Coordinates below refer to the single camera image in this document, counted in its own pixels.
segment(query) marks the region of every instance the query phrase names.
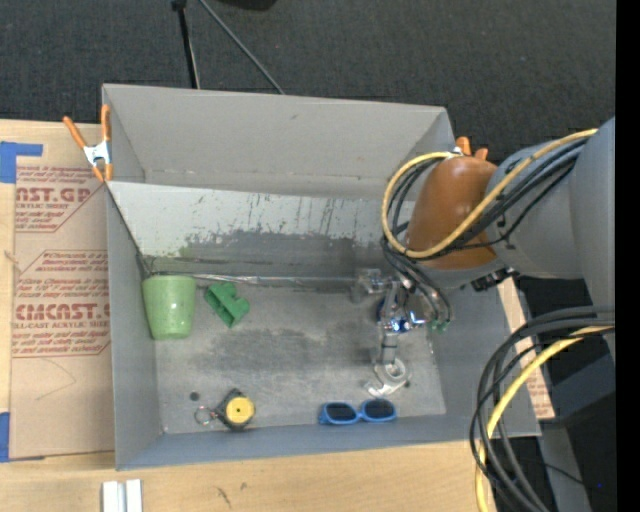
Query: green plastic cup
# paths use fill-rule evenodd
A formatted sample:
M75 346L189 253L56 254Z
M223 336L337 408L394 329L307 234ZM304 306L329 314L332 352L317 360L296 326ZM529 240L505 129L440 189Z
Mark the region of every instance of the green plastic cup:
M142 297L151 336L177 340L191 333L196 280L190 276L151 276L142 281Z

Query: gray bin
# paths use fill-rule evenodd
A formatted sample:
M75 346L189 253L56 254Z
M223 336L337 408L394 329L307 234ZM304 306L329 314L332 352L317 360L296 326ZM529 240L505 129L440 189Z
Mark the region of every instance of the gray bin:
M382 296L356 304L349 286L363 269L389 273L382 193L403 162L453 147L445 109L122 85L103 97L117 468L466 438L482 368L509 333L496 290L451 291L446 333L401 338L413 377L389 397L397 421L317 424L326 401L370 398ZM143 262L234 281L251 311L226 327L199 280L189 338L154 341ZM250 428L195 421L234 387L256 404ZM506 420L513 435L537 433L525 394Z

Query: cable bundle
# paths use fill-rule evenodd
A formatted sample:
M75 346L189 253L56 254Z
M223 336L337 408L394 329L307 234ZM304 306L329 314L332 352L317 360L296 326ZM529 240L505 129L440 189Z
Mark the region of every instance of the cable bundle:
M410 160L396 171L389 180L382 199L382 249L389 264L410 280L414 288L422 292L429 301L435 311L432 327L440 330L446 328L451 320L452 311L446 296L429 278L428 269L420 262L441 258L454 251L486 247L508 240L509 235L527 213L571 172L586 141L596 132L594 129L574 133L547 144L525 159L514 161L505 170L504 178L449 236L423 251L409 249L399 241L409 225L409 222L400 221L405 199L411 187L426 171L442 160L463 155L449 152L428 153ZM507 190L520 175L522 177L519 182ZM469 243L491 224L502 222L510 208L542 185L546 186L530 200L512 224L502 226L504 230L498 239L485 243Z
M607 315L607 317L611 315L613 317L613 313L614 309L611 307L588 306L542 315L520 327L493 353L480 377L477 408L469 429L471 450L477 462L476 496L478 508L481 511L488 510L482 487L482 475L484 474L494 490L513 510L548 512L548 508L532 488L516 459L502 415L529 375L555 354L582 341L587 336L615 332L614 321L596 318L596 315ZM541 334L550 335L551 339L557 341L543 349L543 346L535 338ZM529 337L534 337L535 343L509 359L513 353L514 345ZM538 355L517 374L503 392L502 388L507 377L513 375L514 368L532 350L539 351ZM491 438L496 428L512 474L505 470L491 444ZM479 444L476 441L476 432L479 433Z

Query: blue sunglasses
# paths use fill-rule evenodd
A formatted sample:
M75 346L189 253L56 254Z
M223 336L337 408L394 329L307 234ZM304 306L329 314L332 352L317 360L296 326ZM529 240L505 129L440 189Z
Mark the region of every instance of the blue sunglasses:
M359 411L346 402L328 402L320 409L318 422L323 425L351 425L360 420L384 423L397 416L396 408L389 400L375 398L363 402Z

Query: green toy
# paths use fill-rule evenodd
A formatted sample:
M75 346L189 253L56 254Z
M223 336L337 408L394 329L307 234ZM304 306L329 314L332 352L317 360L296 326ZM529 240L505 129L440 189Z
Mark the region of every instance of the green toy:
M233 283L220 283L209 286L204 296L227 327L236 325L249 312L247 299L236 297L236 293Z

